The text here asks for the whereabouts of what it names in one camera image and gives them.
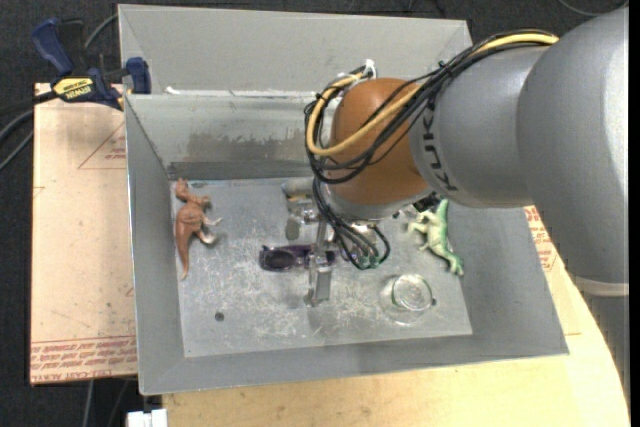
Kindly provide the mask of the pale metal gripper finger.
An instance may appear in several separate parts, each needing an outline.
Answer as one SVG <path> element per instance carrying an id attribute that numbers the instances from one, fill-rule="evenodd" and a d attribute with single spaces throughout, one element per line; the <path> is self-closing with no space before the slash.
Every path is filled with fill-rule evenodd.
<path id="1" fill-rule="evenodd" d="M 321 265 L 318 258 L 312 255 L 309 261 L 308 290 L 303 297 L 308 307 L 316 307 L 330 298 L 333 268 Z"/>
<path id="2" fill-rule="evenodd" d="M 319 222 L 315 207 L 295 207 L 289 211 L 285 224 L 288 241 L 313 241 Z"/>

